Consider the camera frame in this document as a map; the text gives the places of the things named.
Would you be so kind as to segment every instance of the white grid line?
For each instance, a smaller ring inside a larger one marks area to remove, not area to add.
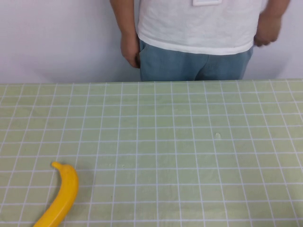
[[[140,83],[138,83],[138,94],[137,94],[137,135],[136,135],[136,166],[135,166],[135,186],[134,186],[134,227],[136,227],[136,209],[137,209],[137,168],[138,168],[138,135],[139,135],[139,91]]]
[[[251,81],[255,81],[255,82],[262,82],[262,83],[268,83],[270,81],[273,81],[273,82],[286,82],[286,81],[291,81],[291,82],[296,82],[296,81],[303,81],[303,79],[300,79],[300,78],[292,78],[292,79],[268,79],[268,80],[262,80],[262,79],[257,79],[257,80],[251,80]],[[235,81],[234,80],[219,80],[219,82],[224,82],[226,84],[234,84]],[[247,82],[250,82],[249,81],[245,81],[245,80],[240,80],[239,83],[247,83]],[[169,84],[169,82],[156,82],[157,84]],[[197,83],[197,84],[203,84],[203,83],[206,83],[206,84],[215,84],[216,81],[189,81],[190,84],[193,84],[193,83]],[[57,85],[58,87],[66,87],[68,85],[74,85],[74,86],[77,86],[77,87],[82,87],[82,86],[87,86],[91,84],[92,86],[97,86],[97,87],[102,87],[105,85],[105,83],[81,83],[81,84],[77,84],[77,83],[67,83],[67,84],[60,84],[60,83],[50,83],[50,84],[41,84],[45,87],[53,87],[55,85]],[[114,85],[116,84],[115,82],[108,82],[109,85]],[[136,85],[137,83],[136,82],[122,82],[121,84],[125,84],[125,85]],[[19,87],[20,84],[8,84],[10,87]],[[37,83],[28,83],[28,84],[25,84],[26,86],[37,86],[39,84]]]
[[[292,200],[295,202],[303,202],[303,200]],[[179,201],[159,201],[161,203],[179,203]],[[182,203],[197,203],[197,201],[180,201]],[[225,201],[226,203],[264,203],[264,202],[268,202],[267,200],[228,200]],[[271,202],[290,202],[289,200],[271,200]],[[156,201],[137,201],[137,202],[75,202],[75,205],[90,205],[90,204],[94,204],[94,205],[104,205],[104,204],[144,204],[144,203],[157,203]],[[223,203],[223,200],[205,200],[204,203]],[[21,206],[23,205],[23,203],[4,203],[3,205],[6,206]],[[28,202],[25,205],[45,205],[44,202]]]
[[[27,121],[27,127],[26,127],[26,129],[25,129],[25,131],[24,131],[24,134],[23,134],[23,137],[22,137],[22,142],[24,141],[26,132],[27,132],[27,130],[28,130],[28,126],[29,126],[29,123],[30,123],[30,117],[32,116],[32,113],[33,113],[33,110],[34,110],[34,107],[35,107],[37,98],[38,98],[38,96],[36,96],[35,101],[34,101],[34,105],[33,105],[32,110],[31,110],[31,112],[30,112],[30,115],[29,115],[29,118],[28,118],[28,121]],[[31,185],[33,175],[34,175],[34,173],[31,174],[31,179],[30,179],[30,181],[29,181],[29,185]],[[29,188],[27,188],[27,193],[26,193],[26,195],[25,195],[24,203],[26,203],[26,201],[27,201],[28,192],[29,192]],[[23,204],[22,209],[21,209],[21,213],[20,213],[20,217],[19,217],[18,227],[20,226],[20,222],[21,222],[21,220],[22,220],[24,206],[25,206],[25,205]]]
[[[86,105],[85,105],[85,109],[84,109],[84,116],[86,115],[88,101],[89,101],[89,95],[87,95],[87,98],[86,98]],[[81,132],[80,132],[80,141],[82,140],[83,129],[84,129],[84,120],[82,122],[82,129],[81,129]],[[76,161],[75,161],[75,169],[77,169],[78,157],[79,157],[79,152],[80,152],[80,146],[81,146],[81,143],[78,144],[78,151],[77,151]],[[66,222],[65,221],[66,221],[66,217],[65,217],[65,219],[63,221],[64,222],[64,227],[66,226]]]
[[[192,114],[188,82],[187,82],[187,91],[188,91],[189,110],[190,110],[190,114]],[[193,123],[193,118],[192,117],[190,117],[190,121],[191,121],[191,126],[192,126],[193,140],[195,140],[194,123]],[[195,158],[196,158],[196,169],[197,169],[197,175],[198,175],[198,183],[200,185],[201,181],[200,181],[199,165],[198,165],[198,158],[197,158],[197,149],[196,149],[196,143],[195,142],[194,142],[194,149],[195,149]],[[200,186],[199,186],[199,192],[200,192],[201,208],[202,208],[202,214],[203,214],[203,220],[204,220],[203,224],[204,224],[204,226],[206,226],[206,223],[205,223],[205,212],[204,212],[204,206],[203,206],[203,196],[202,196],[202,191],[201,191],[201,187]]]
[[[172,89],[172,82],[170,83],[170,89],[171,89],[171,100],[173,102],[173,89]],[[175,127],[175,116],[174,116],[174,104],[172,104],[172,122],[173,122],[173,126]],[[177,142],[176,142],[176,130],[174,130],[174,143],[175,143],[175,156],[176,156],[176,168],[178,169],[178,159],[177,159]],[[179,173],[178,170],[176,170],[177,172],[177,184],[178,184],[178,199],[179,199],[179,215],[180,215],[180,226],[182,227],[182,212],[181,212],[181,198],[180,198],[180,185],[179,185]]]
[[[300,124],[296,124],[296,125],[290,125],[290,126],[285,126],[285,125],[270,125],[268,126],[269,128],[292,128],[292,127],[300,127],[302,125]],[[212,126],[211,128],[225,128],[225,129],[229,129],[229,128],[267,128],[267,126],[261,125],[261,126]],[[176,127],[139,127],[139,129],[203,129],[203,128],[210,128],[210,126],[176,126]],[[102,128],[104,130],[114,130],[114,129],[118,129],[118,128]],[[131,127],[121,127],[120,129],[137,129],[137,128],[131,128]],[[2,129],[0,131],[24,131],[25,129]],[[31,131],[43,131],[43,129],[30,129]],[[46,131],[58,131],[58,130],[62,130],[62,129],[46,129]],[[82,128],[70,128],[70,129],[64,129],[65,131],[79,131],[82,130]],[[83,128],[83,130],[86,131],[90,131],[90,130],[98,130],[98,128]]]
[[[156,83],[154,83],[154,100],[155,100],[155,126],[157,125],[157,100],[156,100]],[[155,143],[156,152],[156,206],[157,206],[157,227],[159,227],[159,192],[158,192],[158,146]]]
[[[70,93],[70,102],[71,102],[71,95],[72,95],[72,92],[73,92],[73,86],[71,87],[71,93]],[[63,124],[63,130],[62,130],[62,134],[61,134],[61,138],[60,138],[60,142],[59,142],[59,147],[58,147],[58,150],[57,150],[57,154],[56,154],[56,161],[58,160],[58,158],[59,158],[59,152],[60,152],[60,148],[61,148],[61,144],[62,144],[62,140],[63,140],[63,135],[64,135],[64,131],[65,131],[65,126],[66,126],[66,121],[67,121],[67,114],[68,114],[68,111],[69,111],[69,107],[67,107],[67,111],[66,111],[66,116],[65,116],[65,119],[64,119],[64,124]],[[40,147],[39,147],[39,152],[40,152],[40,149],[41,149],[41,146],[42,146],[42,142],[43,141],[43,138],[41,139],[41,144],[40,144]],[[53,185],[53,178],[54,178],[54,175],[56,174],[56,169],[52,169],[52,179],[51,179],[51,182],[50,182],[50,185]],[[49,189],[48,190],[48,193],[47,193],[47,199],[46,199],[46,201],[49,201],[49,197],[50,197],[50,194],[51,194],[51,190]]]
[[[300,115],[300,113],[296,112],[296,113],[283,113],[284,115]],[[239,113],[239,114],[211,114],[211,116],[243,116],[243,113]],[[281,115],[280,113],[265,113],[265,114],[259,114],[259,113],[247,113],[247,116],[267,116],[267,115]],[[155,117],[155,115],[139,115],[140,117]],[[189,114],[175,114],[176,117],[190,117]],[[193,117],[203,117],[203,116],[208,116],[207,114],[193,114]],[[104,116],[104,118],[118,118],[119,116]],[[126,116],[121,116],[121,118],[135,118],[137,117],[137,115],[126,115]],[[162,115],[162,114],[157,114],[157,117],[171,117],[171,115]],[[28,117],[14,117],[14,119],[27,119]],[[58,118],[64,118],[63,116],[50,116],[50,119],[58,119]],[[101,118],[100,116],[68,116],[68,118]],[[0,119],[11,119],[11,117],[0,117]]]
[[[229,127],[229,129],[230,129],[230,133],[231,133],[231,137],[232,137],[232,146],[233,146],[233,149],[234,149],[234,151],[235,151],[234,154],[235,154],[236,161],[237,161],[237,166],[238,166],[238,169],[239,169],[239,174],[240,174],[242,189],[243,189],[244,198],[245,198],[245,201],[246,201],[246,208],[247,208],[248,216],[249,216],[249,219],[250,219],[250,226],[253,227],[252,219],[251,219],[251,215],[250,215],[250,207],[248,206],[248,202],[247,202],[247,196],[246,196],[245,187],[244,187],[244,184],[243,184],[242,173],[241,173],[241,171],[240,171],[240,165],[239,165],[239,161],[238,161],[238,155],[236,154],[236,146],[235,146],[234,139],[233,139],[233,136],[232,136],[232,129],[231,129],[231,125],[230,125],[230,121],[229,121],[229,118],[228,118],[228,117],[227,117],[227,123],[228,123],[228,127]]]
[[[177,170],[177,169],[180,169],[180,170],[195,170],[196,167],[179,167],[179,168],[173,168],[173,167],[170,167],[170,168],[157,168],[158,170]],[[237,167],[198,167],[198,169],[218,169],[218,170],[226,170],[226,169],[301,169],[301,167],[299,166],[296,166],[296,167],[240,167],[240,168],[237,168]],[[89,171],[91,169],[76,169],[77,172],[86,172],[86,171]],[[115,170],[114,168],[112,169],[99,169],[97,168],[96,171],[110,171],[110,170]],[[117,170],[136,170],[136,168],[117,168]],[[156,168],[137,168],[137,170],[156,170]],[[10,173],[11,171],[10,170],[1,170],[0,173]],[[14,173],[50,173],[52,172],[52,170],[16,170],[14,171]]]
[[[123,84],[121,85],[121,94],[123,94]],[[120,106],[120,114],[119,114],[119,127],[121,125],[121,111],[122,111],[122,106]],[[118,129],[118,137],[117,140],[120,140],[120,129]],[[112,202],[112,212],[111,212],[111,218],[110,218],[110,227],[113,227],[113,217],[114,217],[114,202],[115,202],[115,190],[116,190],[116,180],[117,180],[117,168],[118,168],[118,153],[119,153],[119,143],[117,144],[117,153],[116,153],[116,166],[115,166],[115,179],[114,179],[114,192],[113,192],[113,202]]]
[[[209,124],[210,126],[212,126],[212,121],[210,119],[210,113],[209,113],[209,108],[208,108],[208,105],[207,106],[207,112],[208,112],[208,120],[209,120]],[[216,146],[215,146],[215,142],[214,142],[214,139],[213,139],[213,146],[214,146],[214,153],[215,153],[215,157],[216,157],[216,164],[217,164],[217,168],[219,168],[219,163],[218,163],[218,158],[217,158],[217,149],[216,149]],[[223,185],[222,185],[222,180],[221,180],[221,173],[220,171],[218,170],[218,175],[219,175],[219,181],[220,181],[220,187],[221,187],[221,191],[222,191],[222,198],[223,198],[223,204],[224,204],[224,209],[225,209],[225,216],[226,216],[226,220],[227,220],[227,227],[229,227],[229,220],[228,220],[228,215],[227,215],[227,208],[226,208],[226,204],[225,204],[225,197],[224,197],[224,193],[223,193]]]
[[[107,89],[107,84],[105,84],[104,94],[106,94],[106,89]],[[99,157],[98,153],[99,153],[99,150],[100,150],[100,138],[101,138],[101,132],[102,132],[103,114],[104,114],[104,108],[102,109],[102,116],[101,116],[101,122],[100,122],[100,132],[99,132],[99,141],[98,141],[98,146],[97,146],[97,153],[95,155],[92,155],[93,157],[96,157],[96,162],[95,162],[95,170],[94,170],[94,180],[93,180],[93,184],[92,184],[92,187],[91,187],[91,195],[90,195],[90,204],[89,204],[89,214],[88,214],[87,227],[89,227],[89,223],[90,223],[90,212],[91,212],[91,205],[93,203],[94,185],[96,184],[96,171],[97,171],[97,166],[98,166],[98,157]]]
[[[273,91],[241,91],[241,92],[236,92],[236,91],[223,91],[223,94],[255,94],[255,93],[260,93],[260,94],[268,94],[268,93],[272,93]],[[291,89],[289,91],[275,91],[277,93],[290,93],[290,92],[293,92],[293,93],[302,93],[303,91],[292,91]],[[221,94],[220,91],[206,91],[207,94]],[[163,96],[163,95],[170,95],[171,93],[156,93],[157,96]],[[172,93],[173,95],[186,95],[187,93]],[[190,95],[204,95],[205,93],[204,92],[189,92]],[[95,97],[95,96],[120,96],[121,94],[110,94],[110,95],[94,95],[94,94],[89,94],[89,96],[91,97]],[[133,94],[122,94],[123,96],[136,96],[135,93]],[[153,96],[152,93],[150,94],[140,94],[141,96]],[[53,95],[39,95],[38,94],[38,97],[52,97]],[[56,95],[56,97],[67,97],[69,95]],[[75,97],[81,97],[81,96],[86,96],[86,95],[76,95],[76,94],[72,94],[72,96],[75,96]],[[17,96],[7,96],[7,95],[2,95],[0,97],[19,97],[19,95]],[[36,97],[36,95],[22,95],[22,97]]]
[[[264,218],[264,219],[254,219],[254,221],[296,221],[294,218],[275,218],[275,219],[270,219],[270,218]],[[180,220],[178,219],[160,219],[159,222],[179,222]],[[203,219],[184,219],[183,221],[186,222],[203,222]],[[226,219],[205,219],[207,222],[225,222],[227,221]],[[229,221],[232,222],[243,222],[243,221],[249,221],[249,219],[231,219]],[[133,220],[114,220],[113,223],[130,223],[133,222]],[[151,223],[151,222],[157,222],[157,220],[136,220],[138,223]],[[17,222],[15,221],[9,221],[6,222],[6,224],[16,224]],[[67,221],[66,223],[71,223],[71,224],[82,224],[82,223],[87,223],[85,220],[78,220],[78,221]],[[96,221],[90,221],[90,223],[111,223],[110,221],[104,221],[104,220],[96,220]],[[24,221],[22,224],[34,224],[34,222],[30,221]]]
[[[196,139],[196,141],[213,141],[214,139]],[[232,139],[221,139],[222,141],[232,141]],[[245,141],[249,139],[235,139],[235,141]],[[269,141],[269,140],[290,140],[289,138],[280,138],[280,139],[253,139],[254,141]],[[302,138],[293,138],[293,140],[302,140]],[[89,143],[89,142],[97,142],[98,140],[92,141],[63,141],[62,143]],[[174,141],[174,139],[167,139],[167,140],[140,140],[144,142],[156,142],[156,141]],[[179,141],[194,141],[193,139],[176,139],[177,142]],[[136,140],[102,140],[102,143],[112,143],[112,142],[136,142]],[[3,142],[2,144],[40,144],[40,142]],[[59,141],[44,141],[44,143],[59,143]]]
[[[278,152],[279,154],[293,154],[294,152]],[[179,153],[178,155],[194,155],[195,153]],[[197,153],[199,155],[214,155],[214,152],[200,152]],[[217,153],[217,155],[233,155],[235,154],[234,152],[223,152],[223,153]],[[250,154],[255,154],[255,152],[236,152],[237,155],[250,155]],[[258,152],[258,154],[264,155],[264,154],[274,154],[274,152]],[[136,154],[118,154],[118,156],[135,156]],[[156,155],[156,153],[142,153],[138,154],[138,156],[150,156],[150,155]],[[174,155],[173,153],[159,153],[158,155]],[[43,155],[43,157],[74,157],[75,155]],[[96,155],[78,155],[79,157],[95,157]],[[97,154],[98,157],[100,156],[116,156],[115,154]],[[14,158],[17,157],[15,156],[0,156],[1,158]],[[18,157],[36,157],[36,155],[19,155]],[[297,168],[299,166],[285,166],[282,168]]]
[[[7,88],[8,88],[8,85],[5,86],[3,94],[5,94]],[[4,96],[2,96],[1,99],[0,99],[0,106],[2,104],[3,99],[4,99]]]
[[[303,103],[303,101],[288,101],[288,102],[261,102],[261,104],[276,104],[276,103],[282,103],[282,104],[287,104],[287,103]],[[200,103],[193,103],[192,105],[205,105],[206,102],[200,102]],[[235,104],[239,104],[239,102],[234,102],[234,103],[226,103],[227,105],[235,105]],[[257,102],[243,102],[243,104],[259,104]],[[153,106],[154,104],[139,104],[138,106]],[[167,103],[162,103],[162,104],[158,104],[159,106],[166,106],[166,105],[172,105],[172,102],[167,102]],[[189,103],[175,103],[174,105],[189,105]],[[223,102],[210,102],[209,105],[223,105]],[[31,107],[32,105],[3,105],[1,106],[1,108],[13,108],[13,107]],[[85,107],[86,105],[71,105],[72,107]],[[105,106],[105,107],[109,107],[109,106],[120,106],[118,104],[104,104],[104,105],[87,105],[89,107],[91,106]],[[121,104],[121,106],[130,106],[130,107],[136,107],[137,105],[134,104]],[[37,105],[37,107],[49,107],[49,105]],[[53,105],[53,107],[68,107],[66,105]]]
[[[257,163],[258,163],[258,167],[260,169],[260,162],[259,162],[259,159],[258,159],[258,156],[257,156],[257,150],[256,150],[256,147],[255,147],[255,144],[252,143],[253,145],[253,148],[254,148],[254,151],[255,151],[255,156],[256,156],[256,159],[257,159]],[[275,218],[274,217],[274,213],[273,213],[273,209],[271,207],[271,204],[270,204],[270,200],[269,200],[269,196],[268,196],[268,192],[267,192],[267,189],[266,189],[266,184],[265,184],[265,180],[264,180],[264,177],[263,177],[263,173],[260,169],[260,174],[261,174],[261,178],[262,178],[262,183],[263,183],[263,186],[264,186],[264,190],[265,190],[265,194],[266,194],[266,198],[267,198],[267,202],[269,204],[269,208],[270,208],[270,213],[271,213],[271,217],[272,218]]]
[[[12,121],[13,121],[13,118],[10,119],[9,127],[10,127]],[[4,138],[3,138],[3,141],[5,141],[7,135],[8,135],[8,131],[5,133]],[[1,151],[2,151],[2,147],[3,147],[3,143],[2,143],[1,146],[0,146],[0,153],[1,153]],[[11,174],[10,174],[10,177],[9,177],[8,186],[9,186],[9,184],[10,184],[11,178],[12,178],[13,173],[14,173],[14,170],[15,170],[15,168],[16,168],[17,159],[18,159],[18,158],[16,158],[15,163],[14,163],[14,167],[13,167],[13,169],[12,169],[12,171],[11,171]],[[5,202],[5,200],[6,200],[7,193],[8,193],[8,189],[5,190],[4,197],[3,197],[3,202]],[[0,214],[1,214],[1,212],[2,212],[2,208],[3,208],[3,205],[1,204],[1,206],[0,206]]]
[[[265,183],[266,185],[303,185],[303,183]],[[177,186],[177,183],[159,183],[159,184],[137,184],[137,186]],[[202,185],[213,185],[218,186],[219,183],[180,183],[179,185],[185,186],[202,186]],[[222,183],[222,185],[239,185],[242,186],[241,183]],[[243,183],[243,185],[264,185],[263,183]],[[111,187],[113,184],[95,184],[95,185],[79,185],[80,188],[90,188],[92,186],[95,187]],[[117,187],[125,187],[125,186],[135,186],[135,184],[116,184]],[[28,186],[8,186],[8,188],[27,188]],[[30,188],[60,188],[59,186],[30,186]]]

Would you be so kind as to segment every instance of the white t-shirt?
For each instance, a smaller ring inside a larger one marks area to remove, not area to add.
[[[194,6],[194,1],[141,0],[139,38],[162,49],[213,55],[241,53],[253,46],[263,0],[222,0],[204,6]]]

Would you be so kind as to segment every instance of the person's right hand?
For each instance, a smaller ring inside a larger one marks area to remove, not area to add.
[[[261,47],[275,42],[280,34],[282,17],[274,17],[265,12],[259,16],[258,29],[255,35],[255,45]]]
[[[121,53],[131,66],[140,68],[140,41],[137,34],[122,35]]]

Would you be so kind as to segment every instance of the tablecloth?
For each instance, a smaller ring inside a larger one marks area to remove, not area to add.
[[[303,226],[303,81],[0,85],[0,227],[73,165],[64,227]]]

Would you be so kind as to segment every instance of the banana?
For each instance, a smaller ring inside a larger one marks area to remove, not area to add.
[[[76,170],[70,165],[53,162],[59,170],[62,182],[57,197],[34,227],[57,227],[71,209],[78,193],[79,179]]]

